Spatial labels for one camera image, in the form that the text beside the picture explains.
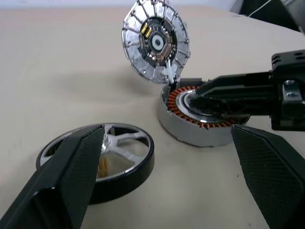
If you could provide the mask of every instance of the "microchip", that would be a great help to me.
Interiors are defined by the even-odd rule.
[[[166,28],[166,30],[168,32],[171,32],[174,29],[173,24],[170,21],[168,21],[167,19],[165,19],[163,26],[164,26],[164,28]]]
[[[164,58],[167,58],[169,56],[171,50],[172,50],[172,45],[166,44],[164,49],[162,50],[161,54],[163,55]]]

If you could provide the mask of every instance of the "textured gripper pad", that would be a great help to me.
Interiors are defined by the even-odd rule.
[[[305,215],[304,219],[298,216],[304,213],[304,181],[281,155],[284,152],[290,157],[297,152],[287,147],[289,144],[282,137],[268,133],[275,143],[270,144],[269,138],[260,133],[267,132],[248,127],[232,129],[246,184],[270,229],[292,228],[291,225],[304,228],[301,224],[304,225]]]
[[[82,139],[59,183],[74,229],[81,227],[94,189],[103,134],[100,128]]]

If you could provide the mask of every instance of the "black rim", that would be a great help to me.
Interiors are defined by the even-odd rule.
[[[110,125],[111,123],[103,123],[100,125]],[[113,125],[124,125],[126,124],[120,124],[120,123],[113,123]],[[135,190],[137,187],[139,187],[151,174],[154,167],[154,142],[152,137],[144,130],[133,126],[133,125],[127,125],[130,126],[131,129],[138,129],[144,132],[149,141],[150,141],[150,147],[149,152],[145,159],[139,163],[136,167],[134,167],[131,171],[124,173],[117,177],[111,177],[109,179],[96,181],[95,187],[91,196],[90,204],[98,204],[107,202],[116,198],[119,198],[121,196],[124,196],[128,194],[129,192]],[[50,146],[50,144],[53,144],[54,141],[58,141],[59,138],[62,138],[63,136],[67,135],[70,132],[75,132],[83,127],[74,129],[72,131],[68,131],[59,137],[53,139],[51,142],[49,142],[39,153],[37,159],[36,159],[36,168],[40,169],[41,167],[41,155],[42,153]]]

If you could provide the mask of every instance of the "screw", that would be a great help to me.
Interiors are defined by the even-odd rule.
[[[129,23],[124,23],[124,29],[128,30],[129,29]]]
[[[286,84],[286,85],[292,85],[292,84],[294,84],[294,83],[295,83],[294,80],[286,80],[286,81],[285,81],[285,84]]]

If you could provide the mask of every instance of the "copper wire bundle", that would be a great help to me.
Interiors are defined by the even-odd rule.
[[[98,178],[103,178],[108,176],[108,163],[106,157],[100,158],[97,173],[98,173]]]
[[[184,92],[186,90],[192,90],[192,89],[195,90],[196,87],[195,86],[182,87],[182,88],[178,88],[170,93],[169,98],[168,98],[168,108],[170,109],[170,111],[172,113],[174,113],[178,117],[184,119],[185,121],[199,125],[200,128],[205,128],[205,129],[210,129],[210,128],[214,128],[214,127],[228,127],[228,126],[232,126],[234,124],[239,123],[239,120],[235,120],[235,119],[229,119],[229,120],[226,120],[225,122],[220,122],[220,123],[203,123],[203,122],[199,122],[197,120],[194,120],[194,119],[184,115],[178,109],[178,107],[176,105],[176,98],[181,92]]]

